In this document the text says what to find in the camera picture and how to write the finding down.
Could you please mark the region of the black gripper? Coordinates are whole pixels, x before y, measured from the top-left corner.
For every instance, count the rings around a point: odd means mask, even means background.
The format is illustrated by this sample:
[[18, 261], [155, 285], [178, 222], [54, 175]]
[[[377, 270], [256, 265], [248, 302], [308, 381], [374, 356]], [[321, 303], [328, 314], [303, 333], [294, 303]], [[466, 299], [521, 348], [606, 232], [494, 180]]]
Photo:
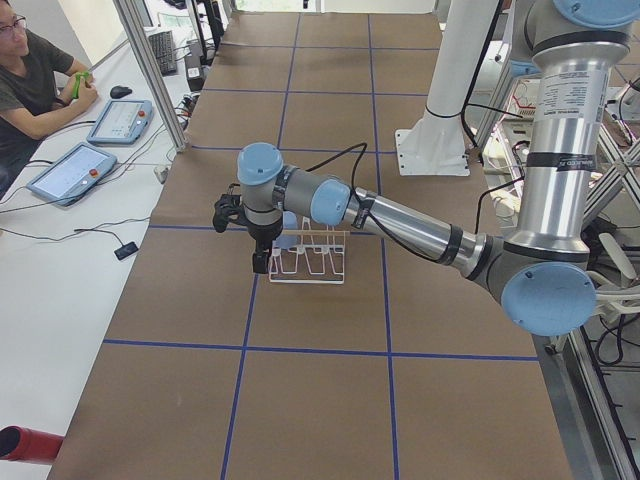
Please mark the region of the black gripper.
[[280, 224], [250, 224], [248, 226], [248, 232], [255, 240], [255, 249], [252, 254], [253, 272], [256, 274], [267, 274], [269, 272], [273, 242], [280, 235]]

